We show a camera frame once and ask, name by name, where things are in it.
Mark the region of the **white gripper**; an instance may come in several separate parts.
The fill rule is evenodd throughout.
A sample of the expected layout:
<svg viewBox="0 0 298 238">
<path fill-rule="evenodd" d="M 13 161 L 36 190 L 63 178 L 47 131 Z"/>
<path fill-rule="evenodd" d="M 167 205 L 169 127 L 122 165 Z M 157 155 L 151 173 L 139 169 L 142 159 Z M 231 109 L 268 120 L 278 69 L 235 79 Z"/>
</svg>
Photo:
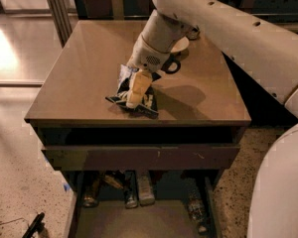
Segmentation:
<svg viewBox="0 0 298 238">
<path fill-rule="evenodd" d="M 167 74 L 173 74 L 181 68 L 181 63 L 171 53 L 164 54 L 154 50 L 142 36 L 135 42 L 127 65 L 129 67 L 120 69 L 117 96 L 126 101 L 128 108 L 136 108 L 142 102 L 152 83 L 151 73 L 162 70 Z"/>
</svg>

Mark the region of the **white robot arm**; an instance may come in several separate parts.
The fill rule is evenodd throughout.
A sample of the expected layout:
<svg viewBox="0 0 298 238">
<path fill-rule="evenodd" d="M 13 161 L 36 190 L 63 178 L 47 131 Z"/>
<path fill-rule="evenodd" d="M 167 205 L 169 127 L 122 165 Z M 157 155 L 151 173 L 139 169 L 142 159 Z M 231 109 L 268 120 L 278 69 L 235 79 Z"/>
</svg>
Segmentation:
<svg viewBox="0 0 298 238">
<path fill-rule="evenodd" d="M 218 0 L 152 1 L 155 9 L 127 63 L 129 84 L 120 94 L 126 107 L 142 104 L 177 41 L 198 30 L 298 118 L 298 35 Z M 259 168 L 247 238 L 298 238 L 298 124 Z"/>
</svg>

